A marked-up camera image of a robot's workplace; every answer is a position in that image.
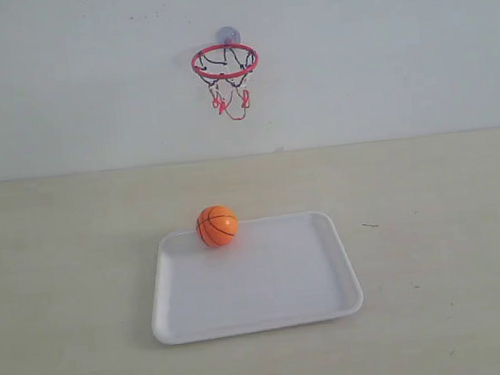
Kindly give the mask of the small orange basketball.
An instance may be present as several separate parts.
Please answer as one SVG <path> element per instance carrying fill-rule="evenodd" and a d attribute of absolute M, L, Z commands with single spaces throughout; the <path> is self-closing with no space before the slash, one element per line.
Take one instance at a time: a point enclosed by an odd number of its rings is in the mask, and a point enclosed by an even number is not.
<path fill-rule="evenodd" d="M 239 229 L 235 213 L 226 206 L 208 206 L 196 220 L 197 235 L 208 247 L 222 247 L 234 240 Z"/>

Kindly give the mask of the red mini basketball hoop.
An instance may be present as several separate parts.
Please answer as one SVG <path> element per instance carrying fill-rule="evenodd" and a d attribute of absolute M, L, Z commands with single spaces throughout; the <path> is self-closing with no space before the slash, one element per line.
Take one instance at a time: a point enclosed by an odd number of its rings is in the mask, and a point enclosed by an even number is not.
<path fill-rule="evenodd" d="M 208 88 L 213 109 L 238 122 L 245 119 L 250 108 L 247 84 L 258 63 L 254 48 L 225 42 L 199 50 L 190 64 Z"/>

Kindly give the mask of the white plastic tray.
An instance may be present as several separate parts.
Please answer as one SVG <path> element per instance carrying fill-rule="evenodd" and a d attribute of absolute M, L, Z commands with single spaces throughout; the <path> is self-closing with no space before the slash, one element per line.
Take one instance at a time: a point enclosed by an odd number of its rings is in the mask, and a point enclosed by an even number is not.
<path fill-rule="evenodd" d="M 216 249 L 193 231 L 170 233 L 158 247 L 151 321 L 164 345 L 339 319 L 363 305 L 339 233 L 322 212 L 243 221 Z"/>

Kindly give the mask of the clear suction cup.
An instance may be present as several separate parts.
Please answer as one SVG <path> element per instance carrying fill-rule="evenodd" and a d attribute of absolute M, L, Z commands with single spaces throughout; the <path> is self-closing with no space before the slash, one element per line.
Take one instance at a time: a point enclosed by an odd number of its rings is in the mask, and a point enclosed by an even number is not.
<path fill-rule="evenodd" d="M 235 27 L 224 26 L 217 30 L 216 41 L 222 45 L 234 43 L 240 44 L 241 34 Z"/>

